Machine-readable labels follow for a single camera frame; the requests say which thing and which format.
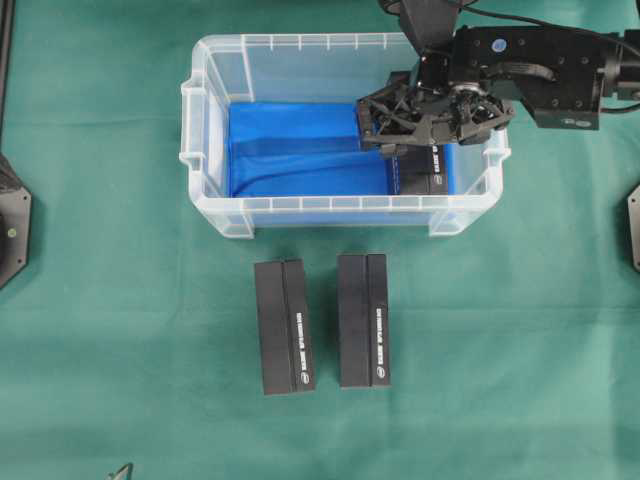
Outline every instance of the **black cable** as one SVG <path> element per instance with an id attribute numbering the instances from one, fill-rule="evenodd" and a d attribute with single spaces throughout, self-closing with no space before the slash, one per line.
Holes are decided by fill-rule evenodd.
<path id="1" fill-rule="evenodd" d="M 602 113 L 610 113 L 613 115 L 622 115 L 625 113 L 632 113 L 640 111 L 640 103 L 636 103 L 635 105 L 630 105 L 628 107 L 622 108 L 602 108 L 600 110 Z"/>
<path id="2" fill-rule="evenodd" d="M 511 20 L 514 22 L 531 23 L 533 25 L 538 25 L 539 27 L 557 28 L 560 30 L 567 30 L 573 33 L 590 35 L 592 37 L 599 38 L 602 41 L 614 43 L 623 48 L 626 48 L 629 52 L 633 53 L 636 57 L 640 58 L 640 49 L 636 48 L 630 43 L 625 42 L 624 40 L 621 40 L 619 38 L 609 37 L 608 35 L 603 35 L 602 33 L 594 32 L 593 30 L 588 30 L 586 28 L 579 28 L 579 27 L 569 27 L 566 25 L 558 25 L 557 23 L 549 23 L 543 20 L 538 20 L 530 17 L 522 17 L 519 15 L 507 15 L 504 13 L 496 13 L 496 12 L 489 12 L 486 10 L 480 10 L 474 7 L 463 5 L 462 0 L 442 0 L 442 1 L 455 5 L 458 8 L 460 8 L 460 10 L 465 10 L 469 13 L 474 13 L 476 15 L 481 15 L 483 17 L 497 18 L 499 20 Z"/>

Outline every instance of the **green fabric surface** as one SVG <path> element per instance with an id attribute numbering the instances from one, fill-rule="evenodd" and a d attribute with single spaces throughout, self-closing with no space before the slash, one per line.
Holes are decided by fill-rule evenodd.
<path id="1" fill-rule="evenodd" d="M 633 0 L 483 0 L 603 32 Z M 504 22 L 464 15 L 474 25 Z M 640 478 L 640 114 L 512 123 L 464 234 L 261 230 L 187 196 L 179 85 L 207 34 L 397 30 L 374 0 L 17 0 L 2 151 L 35 197 L 0 292 L 0 478 Z M 393 387 L 338 387 L 336 255 L 388 255 Z M 304 259 L 314 393 L 262 395 L 252 264 Z"/>

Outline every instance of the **robotic arm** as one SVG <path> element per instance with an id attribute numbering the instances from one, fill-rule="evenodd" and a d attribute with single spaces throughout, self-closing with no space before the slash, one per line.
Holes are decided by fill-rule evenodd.
<path id="1" fill-rule="evenodd" d="M 640 101 L 640 30 L 623 36 L 493 14 L 477 0 L 378 0 L 420 57 L 386 87 L 359 100 L 364 148 L 402 155 L 407 148 L 485 142 L 521 102 L 541 128 L 597 130 L 603 97 Z M 460 10 L 537 26 L 462 27 Z"/>

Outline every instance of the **black rectangular box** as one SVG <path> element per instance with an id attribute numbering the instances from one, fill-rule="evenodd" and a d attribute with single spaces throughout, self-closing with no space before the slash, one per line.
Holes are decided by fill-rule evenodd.
<path id="1" fill-rule="evenodd" d="M 314 390 L 302 261 L 256 263 L 254 269 L 264 393 Z"/>
<path id="2" fill-rule="evenodd" d="M 340 385 L 391 385 L 385 255 L 338 257 Z"/>
<path id="3" fill-rule="evenodd" d="M 447 159 L 444 146 L 409 147 L 388 160 L 391 195 L 448 195 Z"/>

